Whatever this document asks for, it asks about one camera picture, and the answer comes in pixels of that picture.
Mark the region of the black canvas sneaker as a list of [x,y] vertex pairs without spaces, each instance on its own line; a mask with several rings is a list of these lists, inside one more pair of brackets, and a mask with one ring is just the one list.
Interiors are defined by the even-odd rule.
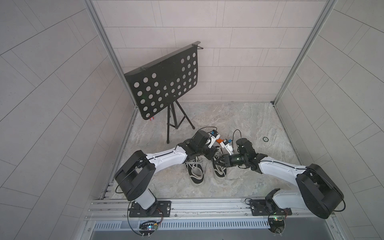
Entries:
[[222,155],[223,155],[223,151],[221,147],[216,146],[216,152],[213,156],[212,164],[213,164],[213,170],[214,170],[214,177],[217,181],[223,181],[227,175],[227,168],[222,167],[216,163],[216,160],[218,160]]
[[205,172],[202,163],[199,157],[185,163],[190,180],[195,187],[201,187],[205,183]]

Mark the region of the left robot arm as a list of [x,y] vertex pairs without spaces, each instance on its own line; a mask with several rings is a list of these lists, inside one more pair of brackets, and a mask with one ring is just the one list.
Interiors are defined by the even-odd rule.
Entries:
[[148,188],[153,175],[182,164],[186,166],[193,185],[201,186],[204,183],[204,170],[199,156],[211,160],[217,151],[214,143],[219,138],[216,130],[210,133],[198,130],[191,139],[170,150],[155,154],[145,154],[141,150],[134,152],[115,174],[120,193],[144,210],[156,209],[158,200]]

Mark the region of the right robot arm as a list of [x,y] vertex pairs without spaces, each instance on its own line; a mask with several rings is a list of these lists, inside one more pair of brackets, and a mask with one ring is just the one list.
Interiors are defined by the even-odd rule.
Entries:
[[270,213],[278,209],[304,209],[321,219],[327,219],[331,213],[337,211],[340,204],[345,203],[342,191],[319,165],[297,166],[277,161],[268,155],[256,153],[252,143],[246,138],[237,140],[237,153],[234,153],[232,144],[227,140],[218,139],[217,143],[227,151],[227,154],[215,157],[213,159],[215,165],[224,168],[244,166],[259,174],[289,182],[296,187],[291,191],[272,190],[265,197]]

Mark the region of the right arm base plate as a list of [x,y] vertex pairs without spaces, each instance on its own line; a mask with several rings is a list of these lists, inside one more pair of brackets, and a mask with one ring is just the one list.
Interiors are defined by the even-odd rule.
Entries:
[[290,208],[280,209],[273,201],[265,199],[245,199],[245,204],[251,209],[253,216],[291,216],[292,210]]

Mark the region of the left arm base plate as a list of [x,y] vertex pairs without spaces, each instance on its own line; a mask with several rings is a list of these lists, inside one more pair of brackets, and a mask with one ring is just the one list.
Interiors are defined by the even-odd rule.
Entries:
[[148,209],[143,209],[141,205],[134,202],[129,207],[128,215],[130,218],[158,218],[158,217],[169,217],[171,211],[171,201],[156,201]]

